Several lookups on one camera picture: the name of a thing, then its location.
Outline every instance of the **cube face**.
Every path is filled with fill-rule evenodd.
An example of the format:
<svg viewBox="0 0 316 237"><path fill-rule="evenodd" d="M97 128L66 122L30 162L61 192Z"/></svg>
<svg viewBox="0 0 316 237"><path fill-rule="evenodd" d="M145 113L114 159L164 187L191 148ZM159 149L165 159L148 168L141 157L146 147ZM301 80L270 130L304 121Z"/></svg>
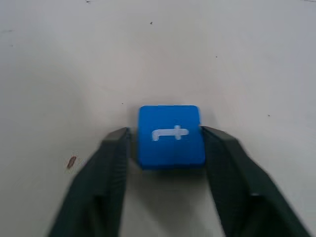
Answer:
<svg viewBox="0 0 316 237"><path fill-rule="evenodd" d="M138 160L143 169L202 166L204 142L196 106L143 106L139 111Z"/></svg>

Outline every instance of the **white printed mark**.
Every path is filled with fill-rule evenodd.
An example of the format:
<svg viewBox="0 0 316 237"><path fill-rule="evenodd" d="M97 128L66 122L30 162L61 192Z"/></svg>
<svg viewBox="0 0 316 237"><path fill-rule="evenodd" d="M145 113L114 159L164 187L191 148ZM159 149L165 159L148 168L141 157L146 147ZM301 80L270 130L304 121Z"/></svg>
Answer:
<svg viewBox="0 0 316 237"><path fill-rule="evenodd" d="M177 140L181 140L181 136L188 135L187 129L181 128L179 125L175 125L174 129L157 129L152 132L153 141L158 141L160 136L175 136Z"/></svg>

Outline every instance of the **brown stain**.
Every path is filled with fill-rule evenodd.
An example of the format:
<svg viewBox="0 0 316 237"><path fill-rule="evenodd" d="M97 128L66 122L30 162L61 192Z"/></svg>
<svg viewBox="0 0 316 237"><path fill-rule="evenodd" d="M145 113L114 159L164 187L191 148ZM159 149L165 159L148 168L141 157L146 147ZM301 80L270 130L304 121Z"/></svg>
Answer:
<svg viewBox="0 0 316 237"><path fill-rule="evenodd" d="M68 165L67 165L67 169L71 169L75 162L76 162L76 159L77 157L76 156L72 156L70 159L69 159L69 162L68 162Z"/></svg>

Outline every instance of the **blue block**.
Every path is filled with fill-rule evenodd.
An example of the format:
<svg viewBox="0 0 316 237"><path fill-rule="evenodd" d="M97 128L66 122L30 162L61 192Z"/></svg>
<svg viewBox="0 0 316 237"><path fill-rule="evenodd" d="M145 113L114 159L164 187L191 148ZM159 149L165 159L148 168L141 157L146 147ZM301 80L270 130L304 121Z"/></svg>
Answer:
<svg viewBox="0 0 316 237"><path fill-rule="evenodd" d="M203 166L204 142L196 106L143 106L138 160L143 169Z"/></svg>

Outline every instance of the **dark speck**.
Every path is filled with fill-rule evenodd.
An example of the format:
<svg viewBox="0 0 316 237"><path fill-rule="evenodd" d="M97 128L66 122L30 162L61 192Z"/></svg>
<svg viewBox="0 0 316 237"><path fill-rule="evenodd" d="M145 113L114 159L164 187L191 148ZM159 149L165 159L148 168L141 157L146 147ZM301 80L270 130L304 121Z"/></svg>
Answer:
<svg viewBox="0 0 316 237"><path fill-rule="evenodd" d="M13 32L14 30L3 30L3 31L0 31L0 34L6 34L6 33L11 33Z"/></svg>
<svg viewBox="0 0 316 237"><path fill-rule="evenodd" d="M75 164L75 161L76 161L77 157L76 156L72 156L68 162L68 165L67 165L67 169L70 169L71 167L74 166Z"/></svg>

